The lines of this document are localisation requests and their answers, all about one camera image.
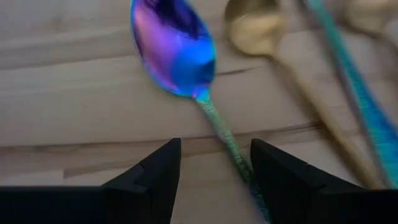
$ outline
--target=wooden surface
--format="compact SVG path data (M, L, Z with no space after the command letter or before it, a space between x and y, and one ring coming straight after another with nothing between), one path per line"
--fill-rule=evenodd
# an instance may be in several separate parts
M248 150L261 138L356 183L311 114L269 63L244 57L223 35L227 0L191 0L217 48L211 96ZM327 1L335 16L343 1ZM330 107L374 168L322 47L298 1L283 0L287 34L279 53ZM0 1L0 185L100 185L183 137L173 223L261 223L249 194L190 100L158 89L129 34L126 0ZM389 28L394 32L394 23ZM375 41L341 29L369 87L398 123L397 74Z

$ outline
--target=teal utensil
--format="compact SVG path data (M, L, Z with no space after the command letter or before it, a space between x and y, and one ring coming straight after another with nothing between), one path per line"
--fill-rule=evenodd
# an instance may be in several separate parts
M131 30L146 71L163 89L199 104L269 220L252 170L209 97L216 53L203 21L183 0L132 0Z
M361 78L351 55L348 53L333 19L320 0L304 0L307 8L313 12L323 27L329 45L338 62L342 79L350 97L358 107L359 117L379 157L387 179L398 187L398 136L394 125L374 100L371 92Z

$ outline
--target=textured spoon handle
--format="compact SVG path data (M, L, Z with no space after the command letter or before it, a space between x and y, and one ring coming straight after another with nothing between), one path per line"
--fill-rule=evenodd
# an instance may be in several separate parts
M380 158L381 165L390 183L396 188L398 187L397 132L373 99L339 35L333 19L324 8L322 2L319 0L307 0L306 3L307 7L323 26L330 47L340 66L342 79L345 81L346 87L358 107L368 138Z
M231 131L224 125L224 122L221 120L209 97L202 97L200 100L196 99L196 102L206 113L208 119L217 132L218 137L224 143L228 151L229 158L238 170L243 182L249 187L250 193L255 199L257 206L260 208L264 219L270 223L268 209L260 193L259 186L254 179L254 174L249 167L249 164L244 159L242 152L239 150Z
M333 118L333 114L330 112L328 106L312 91L310 85L300 79L297 72L288 63L278 56L274 56L273 60L286 72L286 75L289 75L290 80L293 81L300 94L313 110L314 115L330 133L331 140L336 143L337 147L334 147L334 149L337 154L344 160L360 183L370 189L381 188L377 177L373 175L374 172L369 170L370 167L367 166L363 158L358 154L358 148Z

